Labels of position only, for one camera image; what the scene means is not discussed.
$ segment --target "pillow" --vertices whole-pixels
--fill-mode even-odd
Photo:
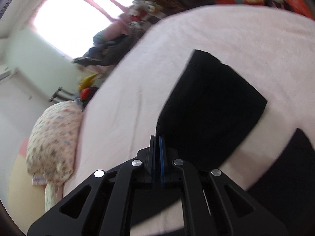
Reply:
[[[81,120],[82,111],[75,101],[61,102],[46,109],[32,130],[27,172],[47,181],[46,211],[56,203],[58,187],[73,173]]]

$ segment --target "bed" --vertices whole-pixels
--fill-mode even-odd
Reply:
[[[220,166],[243,189],[275,162],[296,128],[315,144],[315,22],[260,6],[204,6],[152,27],[87,106],[75,172],[64,196],[97,169],[105,171],[149,146],[168,96],[192,51],[231,66],[268,101],[251,133]],[[156,235],[183,227],[181,203],[133,227]]]

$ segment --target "white wall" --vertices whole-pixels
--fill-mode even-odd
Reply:
[[[49,103],[19,74],[0,81],[0,199],[7,208],[12,167],[22,142]]]
[[[47,98],[60,86],[75,91],[78,77],[86,75],[29,27],[10,37],[5,62],[18,68]]]

